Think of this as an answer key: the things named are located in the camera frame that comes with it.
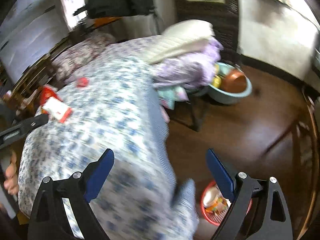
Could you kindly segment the left human hand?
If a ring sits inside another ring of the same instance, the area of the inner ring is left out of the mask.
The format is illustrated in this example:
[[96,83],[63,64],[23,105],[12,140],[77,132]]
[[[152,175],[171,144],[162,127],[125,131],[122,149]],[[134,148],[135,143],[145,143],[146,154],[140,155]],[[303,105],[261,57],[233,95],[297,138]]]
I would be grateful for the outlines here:
[[16,195],[19,191],[18,176],[17,176],[17,155],[12,151],[10,158],[10,165],[5,171],[5,181],[4,188],[7,190],[8,194]]

